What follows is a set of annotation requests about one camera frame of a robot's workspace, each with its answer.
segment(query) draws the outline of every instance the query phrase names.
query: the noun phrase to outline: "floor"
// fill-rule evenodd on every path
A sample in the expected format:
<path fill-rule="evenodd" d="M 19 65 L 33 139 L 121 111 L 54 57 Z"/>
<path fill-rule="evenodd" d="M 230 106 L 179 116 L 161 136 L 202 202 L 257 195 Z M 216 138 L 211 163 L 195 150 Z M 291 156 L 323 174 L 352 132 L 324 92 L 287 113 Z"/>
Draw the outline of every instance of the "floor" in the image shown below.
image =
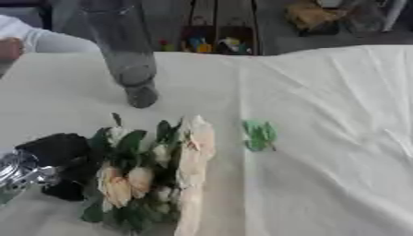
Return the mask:
<path fill-rule="evenodd" d="M 55 1 L 55 28 L 57 31 L 91 39 L 89 28 L 78 0 Z M 192 0 L 142 0 L 147 14 L 147 23 L 154 39 L 153 45 L 159 50 L 159 40 L 178 44 L 181 28 L 188 22 Z M 339 47 L 360 44 L 413 44 L 413 33 L 402 25 L 392 32 L 367 38 L 356 38 L 342 28 L 335 36 L 298 37 L 293 28 L 283 18 L 285 5 L 294 0 L 256 0 L 256 21 L 250 0 L 219 0 L 217 24 L 225 26 L 239 24 L 235 18 L 242 18 L 242 24 L 256 28 L 261 54 L 275 55 L 301 50 Z M 213 22 L 211 11 L 214 0 L 197 0 L 195 15 L 206 16 Z"/>

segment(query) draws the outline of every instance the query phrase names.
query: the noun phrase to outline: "clear glass bottle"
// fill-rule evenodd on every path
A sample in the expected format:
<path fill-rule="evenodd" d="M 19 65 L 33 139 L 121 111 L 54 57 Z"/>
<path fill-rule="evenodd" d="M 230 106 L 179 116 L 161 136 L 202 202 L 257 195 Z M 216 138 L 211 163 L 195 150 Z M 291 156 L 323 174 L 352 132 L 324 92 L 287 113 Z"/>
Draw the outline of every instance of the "clear glass bottle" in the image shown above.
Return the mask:
<path fill-rule="evenodd" d="M 129 103 L 146 108 L 158 99 L 157 73 L 141 0 L 82 0 L 83 12 L 115 81 Z"/>

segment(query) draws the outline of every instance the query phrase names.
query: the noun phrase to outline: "small glass object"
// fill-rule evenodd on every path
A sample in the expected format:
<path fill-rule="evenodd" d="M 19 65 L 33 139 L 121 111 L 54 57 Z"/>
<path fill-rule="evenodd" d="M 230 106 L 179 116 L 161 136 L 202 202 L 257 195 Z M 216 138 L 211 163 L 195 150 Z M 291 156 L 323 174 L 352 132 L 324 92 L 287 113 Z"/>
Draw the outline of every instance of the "small glass object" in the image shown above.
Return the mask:
<path fill-rule="evenodd" d="M 129 103 L 146 108 L 158 99 L 155 58 L 141 0 L 82 0 L 84 14 L 115 81 Z"/>

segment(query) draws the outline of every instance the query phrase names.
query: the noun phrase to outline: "table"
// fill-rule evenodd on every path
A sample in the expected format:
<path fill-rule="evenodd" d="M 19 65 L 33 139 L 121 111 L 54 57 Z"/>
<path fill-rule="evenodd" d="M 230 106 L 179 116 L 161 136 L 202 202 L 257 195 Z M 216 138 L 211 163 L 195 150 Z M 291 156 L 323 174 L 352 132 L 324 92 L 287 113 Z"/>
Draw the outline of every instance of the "table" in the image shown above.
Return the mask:
<path fill-rule="evenodd" d="M 9 150 L 22 141 L 57 132 L 91 136 L 112 124 L 111 112 L 118 112 L 126 126 L 150 131 L 155 131 L 162 119 L 177 122 L 183 115 L 202 114 L 217 129 L 220 154 L 210 164 L 206 199 L 214 204 L 205 205 L 200 235 L 242 235 L 243 159 L 242 148 L 236 148 L 241 131 L 234 123 L 240 121 L 239 101 L 236 81 L 226 79 L 237 70 L 216 57 L 202 58 L 194 62 L 191 54 L 158 54 L 161 98 L 154 106 L 138 110 L 128 106 L 99 54 L 27 54 L 0 81 L 0 117 L 5 121 L 0 124 L 5 134 L 0 149 Z M 200 73 L 205 69 L 210 73 Z M 117 235 L 81 222 L 78 216 L 83 206 L 79 203 L 66 203 L 37 191 L 21 198 L 2 209 L 2 235 Z"/>
<path fill-rule="evenodd" d="M 0 148 L 56 132 L 90 136 L 111 112 L 150 130 L 202 114 L 217 130 L 218 156 L 197 236 L 413 234 L 412 46 L 156 56 L 161 99 L 142 111 L 126 104 L 97 54 L 24 56 L 0 81 Z M 244 149 L 241 119 L 274 124 L 277 152 Z M 80 212 L 33 190 L 0 211 L 0 229 L 115 235 Z"/>

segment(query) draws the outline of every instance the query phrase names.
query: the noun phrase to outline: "artificial flower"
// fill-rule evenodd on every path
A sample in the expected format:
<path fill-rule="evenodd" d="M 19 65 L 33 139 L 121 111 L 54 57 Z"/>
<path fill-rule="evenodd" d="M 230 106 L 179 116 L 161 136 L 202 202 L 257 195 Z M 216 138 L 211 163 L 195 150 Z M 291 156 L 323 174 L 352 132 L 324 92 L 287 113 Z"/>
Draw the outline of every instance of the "artificial flower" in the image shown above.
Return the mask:
<path fill-rule="evenodd" d="M 117 208 L 127 206 L 131 200 L 131 186 L 122 176 L 119 169 L 103 164 L 98 173 L 98 189 L 105 196 L 102 209 L 104 212 L 112 209 L 110 205 Z"/>
<path fill-rule="evenodd" d="M 132 196 L 139 199 L 149 192 L 153 171 L 148 168 L 136 167 L 128 173 L 127 178 L 132 187 Z"/>

